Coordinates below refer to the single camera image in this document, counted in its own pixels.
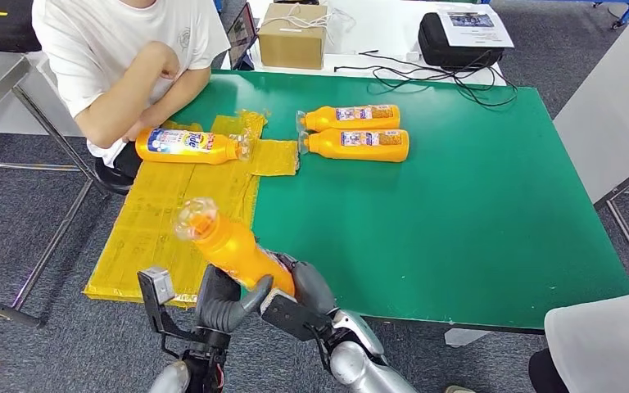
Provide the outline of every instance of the black cable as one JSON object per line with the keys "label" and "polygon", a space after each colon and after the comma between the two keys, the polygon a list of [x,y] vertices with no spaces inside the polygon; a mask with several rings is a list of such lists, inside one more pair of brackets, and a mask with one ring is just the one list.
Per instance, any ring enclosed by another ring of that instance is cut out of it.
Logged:
{"label": "black cable", "polygon": [[[401,70],[397,70],[395,68],[388,67],[385,65],[370,65],[367,67],[354,67],[354,66],[341,65],[341,66],[334,67],[334,72],[336,72],[337,70],[344,70],[344,69],[345,70],[372,70],[373,77],[379,83],[383,84],[384,86],[388,88],[387,92],[396,90],[400,88],[401,86],[406,85],[409,82],[426,82],[426,81],[438,81],[438,80],[443,80],[443,79],[452,79],[452,81],[457,85],[458,92],[459,94],[462,95],[462,97],[465,97],[469,99],[470,101],[476,102],[478,105],[484,106],[486,108],[495,108],[497,106],[503,106],[514,101],[517,98],[517,93],[518,93],[517,86],[515,86],[512,82],[507,80],[500,72],[498,72],[498,70],[493,68],[492,65],[488,65],[488,59],[486,59],[483,63],[481,63],[484,57],[490,56],[491,54],[490,49],[486,50],[481,56],[478,56],[476,59],[474,59],[473,61],[471,61],[464,67],[458,68],[456,70],[445,70],[441,67],[418,65],[410,61],[402,61],[402,60],[395,59],[394,57],[380,56],[380,55],[374,54],[377,52],[378,52],[377,50],[367,51],[367,52],[360,53],[360,55],[368,56],[368,57],[372,57],[376,59],[394,61],[396,63],[403,64],[405,66],[412,66],[413,69],[409,71],[401,71]],[[491,72],[492,81],[490,85],[471,85],[471,84],[466,84],[463,81],[463,79],[466,79],[469,76],[472,76],[476,74],[478,71],[483,70],[483,69],[488,69]],[[384,79],[380,77],[380,75],[378,75],[378,72],[383,71],[383,70],[387,72],[391,72],[399,76],[401,80]],[[420,70],[435,72],[437,73],[437,75],[430,75],[425,78],[416,78],[416,77],[410,76],[414,72],[420,71]],[[496,77],[503,79],[503,81],[513,89],[513,94],[509,99],[502,102],[488,102],[485,99],[479,97],[477,93],[480,94],[481,92],[485,92],[493,88],[496,85],[496,80],[497,80]]]}
{"label": "black cable", "polygon": [[314,341],[317,343],[317,350],[319,351],[319,360],[322,361],[322,367],[329,373],[332,371],[331,365],[329,364],[329,360],[325,353],[326,349],[324,348],[324,344],[322,344],[322,337],[317,333],[317,329],[309,323],[305,323],[305,327],[312,332],[312,336],[314,337]]}

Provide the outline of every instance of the green table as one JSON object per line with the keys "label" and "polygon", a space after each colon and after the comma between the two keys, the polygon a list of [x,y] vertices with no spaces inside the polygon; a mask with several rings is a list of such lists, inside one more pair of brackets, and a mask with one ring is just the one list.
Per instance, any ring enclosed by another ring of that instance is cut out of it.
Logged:
{"label": "green table", "polygon": [[[453,84],[380,93],[373,79],[216,72],[174,120],[268,111],[263,138],[295,139],[295,113],[394,103],[401,164],[301,158],[262,178],[254,232],[314,264],[339,305],[376,317],[543,329],[554,307],[629,293],[629,280],[536,90],[488,110]],[[502,101],[509,88],[494,88]]]}

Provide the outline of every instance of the yellow tape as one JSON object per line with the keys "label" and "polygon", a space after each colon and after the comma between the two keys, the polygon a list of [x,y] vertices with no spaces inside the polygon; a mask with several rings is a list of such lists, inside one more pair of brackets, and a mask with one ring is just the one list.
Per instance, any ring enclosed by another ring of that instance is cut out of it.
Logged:
{"label": "yellow tape", "polygon": [[[137,271],[161,266],[170,271],[177,297],[170,303],[183,307],[197,301],[206,260],[191,242],[174,234],[177,208],[193,197],[212,197],[232,220],[251,226],[258,175],[295,174],[296,143],[262,141],[265,117],[243,111],[237,118],[218,116],[211,132],[231,134],[245,130],[256,140],[251,160],[221,165],[144,162],[84,289],[91,299],[141,301]],[[201,131],[168,122],[166,128]]]}

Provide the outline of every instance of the black bag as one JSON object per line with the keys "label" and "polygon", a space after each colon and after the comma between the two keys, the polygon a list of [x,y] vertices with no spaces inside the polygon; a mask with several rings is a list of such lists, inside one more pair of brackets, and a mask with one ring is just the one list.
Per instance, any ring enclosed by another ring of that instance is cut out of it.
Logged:
{"label": "black bag", "polygon": [[437,13],[423,16],[419,46],[429,66],[446,70],[478,70],[492,66],[503,56],[503,47],[451,47]]}
{"label": "black bag", "polygon": [[42,50],[32,28],[33,0],[0,0],[0,52]]}

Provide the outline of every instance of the orange plastic bottle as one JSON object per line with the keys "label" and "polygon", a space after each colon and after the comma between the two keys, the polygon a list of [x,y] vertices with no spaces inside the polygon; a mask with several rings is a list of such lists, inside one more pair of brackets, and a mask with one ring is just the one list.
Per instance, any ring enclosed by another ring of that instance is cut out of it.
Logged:
{"label": "orange plastic bottle", "polygon": [[322,106],[314,112],[297,112],[297,123],[317,133],[325,129],[398,129],[401,113],[396,105]]}
{"label": "orange plastic bottle", "polygon": [[403,129],[300,132],[300,153],[311,151],[327,158],[402,162],[409,155],[409,133]]}
{"label": "orange plastic bottle", "polygon": [[148,129],[136,139],[138,156],[148,161],[223,164],[246,160],[251,145],[246,135],[227,137],[183,129]]}
{"label": "orange plastic bottle", "polygon": [[180,238],[193,240],[208,261],[247,289],[254,289],[260,278],[271,274],[274,288],[295,296],[290,272],[257,246],[247,226],[221,215],[212,199],[187,201],[174,229]]}

